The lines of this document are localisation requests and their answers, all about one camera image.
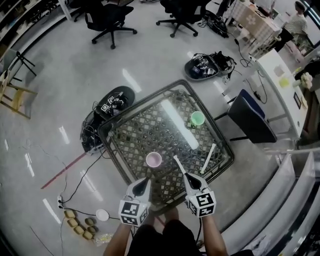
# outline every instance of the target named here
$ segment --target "wooden chair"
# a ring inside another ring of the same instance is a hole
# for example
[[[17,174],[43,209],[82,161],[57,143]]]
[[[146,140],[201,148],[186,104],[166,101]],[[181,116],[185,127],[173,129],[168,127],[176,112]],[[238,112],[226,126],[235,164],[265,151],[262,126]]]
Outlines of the wooden chair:
[[[27,119],[30,119],[30,116],[27,116],[26,114],[19,111],[19,108],[21,107],[21,105],[23,103],[23,94],[24,94],[24,92],[27,92],[30,94],[35,94],[35,95],[37,95],[38,93],[34,92],[32,90],[18,87],[18,86],[11,84],[10,83],[10,72],[8,70],[6,70],[5,72],[2,73],[2,75],[0,76],[0,82],[1,82],[0,103],[2,105],[4,105],[5,107],[7,107],[8,109],[11,109],[13,112],[15,112],[15,113],[27,118]],[[7,87],[13,88],[16,90],[13,98],[10,98],[7,95],[5,95]],[[3,98],[10,101],[11,105],[3,102]]]

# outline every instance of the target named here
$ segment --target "black bag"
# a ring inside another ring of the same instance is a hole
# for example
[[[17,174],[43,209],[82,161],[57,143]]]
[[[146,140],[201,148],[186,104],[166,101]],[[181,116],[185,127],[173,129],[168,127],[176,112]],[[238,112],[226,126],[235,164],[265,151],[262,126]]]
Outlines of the black bag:
[[[223,18],[218,17],[213,12],[205,10],[205,15],[202,21],[198,24],[200,27],[204,28],[206,25],[209,26],[212,31],[216,32],[218,35],[223,38],[228,38],[228,29],[224,23]]]

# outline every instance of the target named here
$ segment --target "green cup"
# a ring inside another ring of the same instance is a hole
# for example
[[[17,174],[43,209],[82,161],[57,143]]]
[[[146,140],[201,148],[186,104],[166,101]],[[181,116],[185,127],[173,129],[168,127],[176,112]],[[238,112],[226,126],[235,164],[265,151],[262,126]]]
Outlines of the green cup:
[[[200,126],[204,122],[205,122],[205,115],[202,112],[196,111],[192,113],[191,123],[193,123],[195,126]]]

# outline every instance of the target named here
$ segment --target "power strip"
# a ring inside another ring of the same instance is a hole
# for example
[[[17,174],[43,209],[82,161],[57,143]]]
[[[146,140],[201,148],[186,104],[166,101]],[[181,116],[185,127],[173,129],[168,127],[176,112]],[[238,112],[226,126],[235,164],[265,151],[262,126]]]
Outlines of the power strip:
[[[57,204],[59,209],[63,209],[64,207],[62,206],[62,197],[59,195],[57,198]]]

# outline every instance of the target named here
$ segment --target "glass table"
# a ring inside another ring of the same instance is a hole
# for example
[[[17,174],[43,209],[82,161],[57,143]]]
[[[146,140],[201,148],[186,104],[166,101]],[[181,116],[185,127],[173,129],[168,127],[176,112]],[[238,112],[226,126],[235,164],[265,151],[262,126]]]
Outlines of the glass table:
[[[201,111],[202,125],[191,123],[191,114]],[[234,154],[215,121],[195,91],[178,80],[140,100],[98,129],[98,134],[125,182],[149,177],[153,210],[161,215],[185,200],[184,169],[203,177],[209,184],[234,161]],[[216,147],[204,173],[200,173],[212,144]],[[159,167],[146,163],[150,152],[162,157]]]

